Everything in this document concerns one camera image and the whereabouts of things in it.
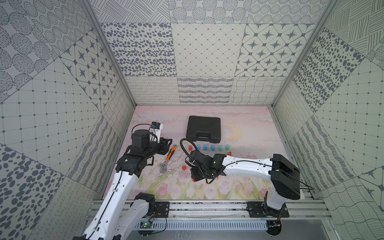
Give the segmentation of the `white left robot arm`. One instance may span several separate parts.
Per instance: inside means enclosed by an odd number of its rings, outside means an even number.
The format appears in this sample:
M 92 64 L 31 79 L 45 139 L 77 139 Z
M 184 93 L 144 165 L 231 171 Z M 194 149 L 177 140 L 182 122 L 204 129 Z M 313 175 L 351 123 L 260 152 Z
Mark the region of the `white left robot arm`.
M 127 197 L 138 182 L 143 169 L 152 166 L 156 154 L 166 155 L 172 140 L 161 137 L 162 125 L 151 129 L 137 130 L 132 133 L 132 144 L 118 160 L 114 180 L 99 211 L 93 218 L 80 240 L 125 240 L 136 228 L 143 217 L 155 213 L 155 197 L 152 194 L 139 193 L 129 210 L 121 212 Z

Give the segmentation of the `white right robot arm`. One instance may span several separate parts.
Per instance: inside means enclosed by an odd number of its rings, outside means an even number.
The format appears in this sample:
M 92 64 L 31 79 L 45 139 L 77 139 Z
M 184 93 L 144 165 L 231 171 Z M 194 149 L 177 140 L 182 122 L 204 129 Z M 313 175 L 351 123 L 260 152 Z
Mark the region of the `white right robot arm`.
M 300 170 L 280 154 L 267 159 L 244 159 L 226 154 L 210 157 L 197 149 L 190 140 L 180 140 L 180 147 L 186 154 L 186 164 L 191 167 L 194 182 L 205 180 L 213 183 L 219 176 L 247 176 L 263 179 L 273 184 L 266 193 L 265 205 L 279 211 L 288 200 L 301 198 Z

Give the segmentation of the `black plastic tool case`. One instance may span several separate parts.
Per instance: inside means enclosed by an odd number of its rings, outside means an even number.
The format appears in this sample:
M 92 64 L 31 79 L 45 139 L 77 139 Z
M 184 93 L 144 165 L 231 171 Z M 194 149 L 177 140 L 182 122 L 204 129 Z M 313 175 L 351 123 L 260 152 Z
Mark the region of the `black plastic tool case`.
M 186 139 L 218 144 L 221 142 L 221 132 L 220 118 L 189 116 Z

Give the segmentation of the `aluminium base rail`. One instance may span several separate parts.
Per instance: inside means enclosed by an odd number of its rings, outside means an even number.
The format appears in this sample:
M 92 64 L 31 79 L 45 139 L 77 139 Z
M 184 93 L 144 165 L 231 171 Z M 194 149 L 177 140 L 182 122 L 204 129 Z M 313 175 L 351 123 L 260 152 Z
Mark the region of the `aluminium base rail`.
M 333 221 L 321 200 L 288 201 L 280 213 L 267 211 L 258 201 L 126 201 L 109 213 L 102 201 L 92 202 L 86 221 L 92 232 L 110 226 L 113 233 L 138 231 L 141 234 L 162 231 L 266 231 L 278 235 L 287 221 L 320 225 L 332 231 Z

